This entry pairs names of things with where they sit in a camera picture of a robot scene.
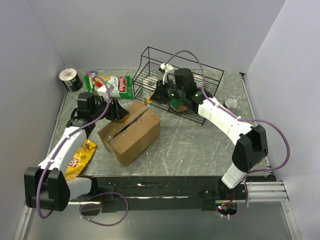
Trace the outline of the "brown cardboard express box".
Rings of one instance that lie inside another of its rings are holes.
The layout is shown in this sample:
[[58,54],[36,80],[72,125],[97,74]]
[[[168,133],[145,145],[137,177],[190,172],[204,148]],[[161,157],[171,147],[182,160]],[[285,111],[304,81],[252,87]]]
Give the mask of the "brown cardboard express box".
[[106,150],[120,164],[130,165],[160,135],[161,119],[142,101],[136,100],[121,121],[111,121],[98,135]]

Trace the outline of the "yellow utility knife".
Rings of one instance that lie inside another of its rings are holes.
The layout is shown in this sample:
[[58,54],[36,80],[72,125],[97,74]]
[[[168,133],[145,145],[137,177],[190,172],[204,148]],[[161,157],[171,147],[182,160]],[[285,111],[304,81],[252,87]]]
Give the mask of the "yellow utility knife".
[[153,101],[150,98],[147,98],[144,102],[145,106],[149,106]]

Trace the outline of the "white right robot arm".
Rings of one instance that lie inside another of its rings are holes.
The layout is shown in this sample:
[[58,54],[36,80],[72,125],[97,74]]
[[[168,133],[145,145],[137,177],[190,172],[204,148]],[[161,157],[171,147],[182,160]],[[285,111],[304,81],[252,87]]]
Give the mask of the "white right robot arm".
[[170,64],[163,63],[159,71],[163,77],[156,82],[149,102],[164,105],[173,100],[180,101],[187,109],[213,123],[234,144],[232,164],[221,179],[223,184],[218,187],[219,195],[230,199],[245,175],[268,155],[266,130],[261,125],[242,121],[203,87],[198,88],[190,69],[175,70]]

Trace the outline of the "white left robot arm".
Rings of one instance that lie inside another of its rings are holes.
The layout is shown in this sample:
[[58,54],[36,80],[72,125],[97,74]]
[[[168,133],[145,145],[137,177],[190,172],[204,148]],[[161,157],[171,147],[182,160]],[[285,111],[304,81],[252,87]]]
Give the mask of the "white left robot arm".
[[82,92],[77,98],[63,135],[37,166],[24,172],[25,203],[38,211],[63,211],[69,201],[83,196],[94,201],[99,195],[98,181],[93,176],[65,179],[67,168],[81,145],[101,119],[121,121],[128,115],[115,98],[104,98],[92,92]]

